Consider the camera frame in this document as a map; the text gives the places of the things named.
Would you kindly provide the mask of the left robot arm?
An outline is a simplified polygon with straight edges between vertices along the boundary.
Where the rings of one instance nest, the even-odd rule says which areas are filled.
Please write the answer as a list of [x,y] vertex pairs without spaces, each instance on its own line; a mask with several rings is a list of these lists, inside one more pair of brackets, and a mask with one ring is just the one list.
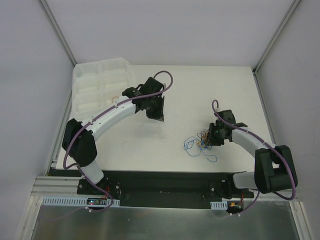
[[149,77],[144,84],[124,90],[113,105],[98,114],[86,120],[72,118],[67,122],[62,148],[66,151],[66,156],[71,157],[88,178],[88,188],[94,194],[102,194],[106,188],[104,173],[96,160],[96,141],[121,120],[139,111],[145,111],[149,119],[163,122],[164,90],[164,84]]

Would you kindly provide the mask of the left aluminium frame post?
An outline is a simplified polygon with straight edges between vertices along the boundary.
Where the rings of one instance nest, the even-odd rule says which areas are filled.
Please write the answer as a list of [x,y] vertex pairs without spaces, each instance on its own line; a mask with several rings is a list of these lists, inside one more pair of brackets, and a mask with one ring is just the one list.
[[72,64],[72,66],[74,67],[77,64],[77,60],[74,57],[74,54],[72,53],[72,50],[53,14],[53,11],[51,10],[48,1],[47,0],[39,0],[38,1],[40,7],[42,8],[45,17],[47,18],[57,40],[59,41],[63,51],[65,52],[68,60],[70,61],[70,63]]

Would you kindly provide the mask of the aluminium frame post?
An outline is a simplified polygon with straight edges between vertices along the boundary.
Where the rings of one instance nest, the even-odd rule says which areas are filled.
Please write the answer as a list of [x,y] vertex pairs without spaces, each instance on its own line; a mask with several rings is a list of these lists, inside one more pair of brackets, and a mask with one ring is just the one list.
[[257,75],[261,67],[263,66],[264,62],[267,60],[268,56],[272,52],[273,48],[275,47],[277,41],[281,37],[282,33],[284,32],[286,26],[292,19],[293,15],[295,14],[297,8],[301,4],[302,0],[293,0],[292,3],[290,4],[288,10],[284,14],[282,20],[280,21],[278,27],[276,28],[274,34],[272,35],[270,41],[266,45],[266,48],[264,49],[261,57],[259,58],[257,64],[255,67],[252,69],[252,73],[254,76]]
[[65,52],[68,60],[70,61],[70,63],[72,64],[72,66],[74,67],[77,64],[77,60],[74,57],[74,54],[72,53],[72,50],[53,14],[53,11],[51,10],[48,1],[47,0],[39,0],[38,1],[40,7],[42,8],[45,17],[47,18],[57,40],[59,41],[63,51]]

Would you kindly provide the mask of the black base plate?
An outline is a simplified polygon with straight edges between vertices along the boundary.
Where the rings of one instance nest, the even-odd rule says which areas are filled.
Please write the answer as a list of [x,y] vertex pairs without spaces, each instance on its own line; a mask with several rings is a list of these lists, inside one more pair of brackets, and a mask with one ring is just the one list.
[[156,172],[105,170],[93,187],[80,179],[77,194],[108,192],[122,207],[209,209],[223,199],[253,199],[248,189],[237,189],[229,172]]

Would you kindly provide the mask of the right aluminium frame post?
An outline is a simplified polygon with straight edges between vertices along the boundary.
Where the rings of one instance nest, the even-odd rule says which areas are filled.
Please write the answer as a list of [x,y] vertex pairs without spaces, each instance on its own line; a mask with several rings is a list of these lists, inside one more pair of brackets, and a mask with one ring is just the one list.
[[264,49],[261,57],[259,58],[257,64],[255,67],[252,69],[252,73],[254,76],[257,75],[261,67],[263,66],[264,62],[267,60],[268,56],[272,52],[273,48],[275,47],[277,41],[281,37],[282,33],[284,32],[286,26],[292,19],[293,15],[295,14],[297,8],[301,4],[302,0],[293,0],[292,3],[290,4],[288,10],[284,14],[282,20],[280,21],[278,27],[276,28],[274,34],[272,35],[270,41],[266,45],[266,48]]

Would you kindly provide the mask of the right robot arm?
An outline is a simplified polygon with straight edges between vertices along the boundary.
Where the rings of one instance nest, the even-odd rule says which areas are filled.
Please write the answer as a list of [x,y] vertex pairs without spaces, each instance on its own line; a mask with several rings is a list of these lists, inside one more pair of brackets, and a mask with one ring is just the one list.
[[286,145],[269,143],[253,133],[246,124],[236,122],[231,110],[215,111],[215,122],[210,123],[205,144],[222,146],[228,140],[241,146],[254,158],[254,170],[229,175],[225,192],[237,197],[243,189],[258,190],[262,194],[292,190],[296,193],[298,178],[291,150]]

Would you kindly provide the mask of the white foam tray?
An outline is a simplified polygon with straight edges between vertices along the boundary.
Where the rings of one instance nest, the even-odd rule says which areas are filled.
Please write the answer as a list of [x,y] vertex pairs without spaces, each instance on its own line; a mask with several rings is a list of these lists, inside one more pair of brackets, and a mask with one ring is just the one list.
[[77,64],[72,71],[70,118],[82,121],[104,110],[133,86],[133,72],[124,58]]

